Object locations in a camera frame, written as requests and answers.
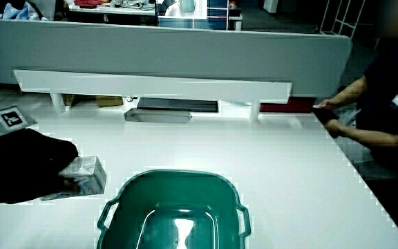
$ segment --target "mug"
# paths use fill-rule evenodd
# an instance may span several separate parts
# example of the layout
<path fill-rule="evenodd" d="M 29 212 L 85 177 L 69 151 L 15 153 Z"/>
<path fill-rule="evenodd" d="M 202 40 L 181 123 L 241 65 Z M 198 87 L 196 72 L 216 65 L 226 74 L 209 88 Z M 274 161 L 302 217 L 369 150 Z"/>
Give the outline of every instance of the mug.
<path fill-rule="evenodd" d="M 179 9 L 184 13 L 194 12 L 196 8 L 196 2 L 194 0 L 179 0 Z"/>

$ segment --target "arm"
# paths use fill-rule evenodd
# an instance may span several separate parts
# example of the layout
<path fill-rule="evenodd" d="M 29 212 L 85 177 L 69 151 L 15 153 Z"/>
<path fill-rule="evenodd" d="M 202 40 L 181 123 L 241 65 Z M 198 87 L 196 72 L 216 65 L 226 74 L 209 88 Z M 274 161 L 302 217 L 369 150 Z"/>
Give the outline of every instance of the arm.
<path fill-rule="evenodd" d="M 344 125 L 337 120 L 330 120 L 325 127 L 330 133 L 350 138 L 368 148 L 398 148 L 398 135 L 381 131 L 367 131 Z"/>
<path fill-rule="evenodd" d="M 342 92 L 331 98 L 334 105 L 337 107 L 343 107 L 347 104 L 356 102 L 363 93 L 368 90 L 365 76 L 351 83 Z"/>

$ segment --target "packaged item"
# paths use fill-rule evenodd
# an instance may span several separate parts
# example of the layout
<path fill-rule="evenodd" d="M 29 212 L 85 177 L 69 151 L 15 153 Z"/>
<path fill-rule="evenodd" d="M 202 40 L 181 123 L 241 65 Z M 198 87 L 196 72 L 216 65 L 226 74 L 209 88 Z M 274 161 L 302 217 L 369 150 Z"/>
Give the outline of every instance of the packaged item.
<path fill-rule="evenodd" d="M 97 156 L 78 157 L 59 175 L 73 179 L 79 185 L 79 193 L 50 194 L 41 197 L 42 201 L 104 193 L 107 175 Z"/>

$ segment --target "hand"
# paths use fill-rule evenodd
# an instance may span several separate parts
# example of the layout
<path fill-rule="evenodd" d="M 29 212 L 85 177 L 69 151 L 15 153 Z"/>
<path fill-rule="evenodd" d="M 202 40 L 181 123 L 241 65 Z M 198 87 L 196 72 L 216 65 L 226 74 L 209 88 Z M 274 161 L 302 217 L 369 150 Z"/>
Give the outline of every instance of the hand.
<path fill-rule="evenodd" d="M 73 143 L 44 136 L 32 129 L 0 137 L 0 203 L 78 192 L 76 183 L 58 175 L 77 156 Z"/>
<path fill-rule="evenodd" d="M 338 120 L 335 119 L 326 122 L 323 126 L 333 138 L 342 136 L 343 129 L 346 127 L 346 125 L 340 123 Z"/>
<path fill-rule="evenodd" d="M 317 105 L 317 108 L 327 109 L 327 110 L 335 110 L 339 107 L 339 105 L 334 100 L 323 100 L 320 104 Z"/>

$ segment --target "black cloth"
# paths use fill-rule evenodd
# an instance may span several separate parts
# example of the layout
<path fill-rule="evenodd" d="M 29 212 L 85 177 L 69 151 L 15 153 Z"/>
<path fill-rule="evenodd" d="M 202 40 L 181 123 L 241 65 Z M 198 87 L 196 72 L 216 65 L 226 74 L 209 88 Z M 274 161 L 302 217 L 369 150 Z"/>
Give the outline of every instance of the black cloth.
<path fill-rule="evenodd" d="M 368 90 L 357 102 L 357 128 L 398 135 L 398 46 L 382 52 L 365 73 Z M 373 156 L 398 162 L 398 149 L 373 149 Z"/>
<path fill-rule="evenodd" d="M 32 129 L 0 137 L 0 203 L 18 203 L 64 189 L 58 173 L 76 157 L 76 146 Z"/>

